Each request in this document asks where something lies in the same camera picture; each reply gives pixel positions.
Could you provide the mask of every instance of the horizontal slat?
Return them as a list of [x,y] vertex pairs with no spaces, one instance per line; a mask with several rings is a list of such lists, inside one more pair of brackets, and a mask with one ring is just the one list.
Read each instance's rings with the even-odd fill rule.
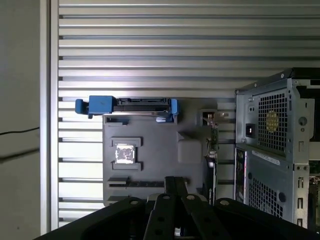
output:
[[102,139],[97,138],[64,137],[61,139],[63,143],[102,143]]
[[319,28],[320,19],[226,19],[226,18],[123,18],[123,19],[60,19],[60,27],[200,27],[200,28]]
[[130,6],[130,7],[139,7],[139,6],[190,6],[190,7],[208,7],[208,6],[243,6],[243,7],[250,7],[250,6],[257,6],[257,7],[278,7],[278,6],[297,6],[297,7],[316,7],[320,6],[317,0],[304,0],[301,2],[300,0],[269,0],[268,2],[265,1],[256,1],[256,0],[241,0],[241,2],[237,0],[60,0],[59,5],[62,7],[68,6]]
[[102,157],[101,158],[84,158],[84,157],[64,157],[61,158],[62,162],[64,163],[102,163]]
[[236,135],[235,132],[221,131],[219,132],[219,140],[225,140],[225,139],[232,140],[232,139],[235,139],[235,135]]
[[188,49],[188,48],[110,48],[110,49],[60,49],[60,56],[92,56],[92,57],[319,57],[320,49],[308,49],[308,45],[302,44],[304,48],[282,47],[276,48],[231,48],[231,49]]
[[227,15],[304,16],[318,15],[319,6],[214,6],[214,7],[63,7],[61,15]]
[[236,125],[234,123],[219,123],[219,131],[236,131]]
[[234,98],[232,90],[59,90],[61,98],[88,98],[89,96],[114,96],[116,98]]
[[59,122],[59,129],[101,130],[102,122]]
[[236,110],[236,103],[235,102],[220,102],[219,100],[217,100],[217,109],[219,111],[221,110]]
[[320,36],[317,27],[60,28],[61,36]]
[[216,186],[216,199],[229,198],[234,199],[234,185],[222,185]]
[[59,138],[83,139],[83,142],[102,142],[102,131],[66,131],[60,130]]
[[58,189],[60,198],[103,198],[103,183],[60,182]]
[[102,179],[102,163],[59,163],[59,178]]
[[[236,112],[235,111],[220,111],[218,112],[220,114],[226,114],[226,116],[224,117],[226,120],[229,119],[235,119],[236,118]],[[58,112],[58,116],[59,118],[87,118],[88,116],[86,115],[79,115],[78,113],[76,113],[74,110],[65,110],[65,109],[61,109]],[[80,132],[78,131],[60,131],[59,132],[59,137],[60,138],[70,138],[70,137],[74,137],[74,138],[80,138],[81,136],[83,138],[90,138],[90,139],[95,139],[98,136],[100,136],[100,132],[98,131],[84,131],[83,135],[81,135]]]
[[[86,69],[99,69],[99,68],[126,68],[126,69],[254,69],[254,68],[319,68],[320,61],[252,61],[252,60],[60,60],[59,67],[64,68],[86,68]],[[153,85],[153,82],[142,82],[143,84]],[[196,87],[198,82],[191,82],[193,87]]]
[[94,212],[93,210],[59,210],[59,218],[80,219]]
[[218,180],[235,179],[235,165],[233,164],[218,164],[216,172]]
[[88,117],[76,116],[76,117],[63,117],[62,122],[69,122],[69,123],[101,123],[102,116],[94,116],[94,118],[89,119]]
[[235,159],[235,145],[234,144],[220,144],[218,151],[218,159],[233,160]]
[[59,158],[91,158],[101,159],[102,143],[60,142]]
[[70,221],[59,221],[59,228],[71,223]]
[[241,88],[253,81],[59,81],[60,89],[228,89]]
[[[58,102],[58,108],[59,109],[74,109],[75,108],[75,102],[74,101],[59,101]],[[224,110],[226,113],[232,113],[233,116],[234,116],[234,111],[236,109],[236,103],[235,102],[219,102],[219,99],[218,99],[217,100],[217,109],[219,111]]]
[[320,48],[318,40],[61,39],[62,48]]
[[275,69],[155,69],[155,70],[106,70],[106,69],[60,69],[60,77],[207,77],[207,78],[243,78],[267,77],[281,72],[283,68]]
[[92,209],[99,210],[104,208],[102,202],[59,202],[59,209]]

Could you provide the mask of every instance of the power supply unit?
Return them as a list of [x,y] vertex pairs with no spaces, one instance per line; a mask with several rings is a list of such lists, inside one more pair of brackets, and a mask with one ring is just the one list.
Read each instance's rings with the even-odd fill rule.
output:
[[236,91],[236,200],[315,228],[319,115],[320,68],[287,69]]

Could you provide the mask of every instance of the mesh vent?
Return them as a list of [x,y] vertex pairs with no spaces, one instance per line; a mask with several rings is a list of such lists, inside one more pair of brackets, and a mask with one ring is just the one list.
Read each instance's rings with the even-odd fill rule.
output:
[[277,203],[277,192],[255,178],[249,184],[249,206],[283,218],[283,207]]
[[284,93],[259,99],[258,144],[284,152],[288,128],[287,98]]

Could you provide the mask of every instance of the black cable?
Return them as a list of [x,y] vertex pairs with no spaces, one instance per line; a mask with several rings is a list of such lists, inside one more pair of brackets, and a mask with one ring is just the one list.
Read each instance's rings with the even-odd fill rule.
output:
[[7,161],[10,161],[13,159],[18,159],[18,158],[21,158],[21,157],[24,157],[27,155],[35,154],[35,153],[38,153],[39,151],[40,151],[40,148],[36,147],[36,148],[24,150],[24,151],[11,153],[11,154],[5,155],[5,156],[0,156],[0,164],[3,164],[4,162],[7,162]]
[[31,131],[38,130],[38,129],[40,129],[39,126],[35,127],[35,128],[30,128],[30,129],[27,129],[27,130],[22,130],[22,131],[6,131],[6,132],[1,132],[0,136],[1,135],[7,135],[7,134],[23,134],[23,133],[31,132]]

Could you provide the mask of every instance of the aluminum slatted panel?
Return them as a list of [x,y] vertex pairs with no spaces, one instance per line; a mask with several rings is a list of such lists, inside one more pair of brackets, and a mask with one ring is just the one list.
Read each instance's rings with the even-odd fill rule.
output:
[[[50,4],[51,214],[42,216],[51,224],[43,233],[103,206],[101,118],[75,114],[75,99],[217,98],[218,109],[234,121],[235,88],[285,68],[320,67],[316,0]],[[220,158],[231,163],[235,126],[220,127]],[[233,179],[233,168],[222,165],[221,183]],[[218,197],[232,197],[233,185],[219,185],[218,191]]]

